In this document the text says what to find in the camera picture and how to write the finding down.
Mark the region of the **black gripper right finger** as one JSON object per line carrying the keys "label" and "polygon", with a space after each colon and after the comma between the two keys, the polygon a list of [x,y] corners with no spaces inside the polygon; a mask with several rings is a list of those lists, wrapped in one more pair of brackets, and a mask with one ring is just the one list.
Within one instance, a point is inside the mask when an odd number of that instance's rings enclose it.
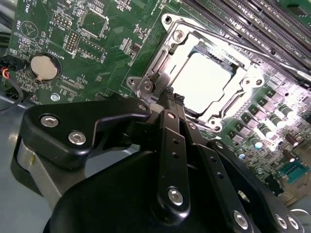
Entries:
{"label": "black gripper right finger", "polygon": [[220,140],[205,140],[186,120],[184,97],[174,102],[186,143],[207,179],[215,204],[213,223],[221,233],[302,233],[297,217]]}

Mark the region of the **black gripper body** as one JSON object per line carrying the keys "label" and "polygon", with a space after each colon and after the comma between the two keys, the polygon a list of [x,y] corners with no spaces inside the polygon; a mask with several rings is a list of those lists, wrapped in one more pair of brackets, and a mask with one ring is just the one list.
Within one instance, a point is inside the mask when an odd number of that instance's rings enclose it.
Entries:
{"label": "black gripper body", "polygon": [[198,194],[196,171],[189,170],[191,210],[179,225],[154,216],[158,157],[137,152],[74,185],[58,201],[48,233],[215,233],[207,201]]}

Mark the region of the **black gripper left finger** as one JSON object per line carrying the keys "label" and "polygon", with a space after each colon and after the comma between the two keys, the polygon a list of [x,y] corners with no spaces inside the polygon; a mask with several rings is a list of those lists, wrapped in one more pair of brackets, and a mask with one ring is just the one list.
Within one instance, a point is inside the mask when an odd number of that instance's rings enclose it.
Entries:
{"label": "black gripper left finger", "polygon": [[156,103],[113,99],[37,105],[23,115],[15,151],[27,174],[24,185],[54,208],[64,193],[85,179],[88,159],[139,145],[156,156],[158,179],[151,193],[163,218],[184,219],[190,211],[184,97],[172,88]]}

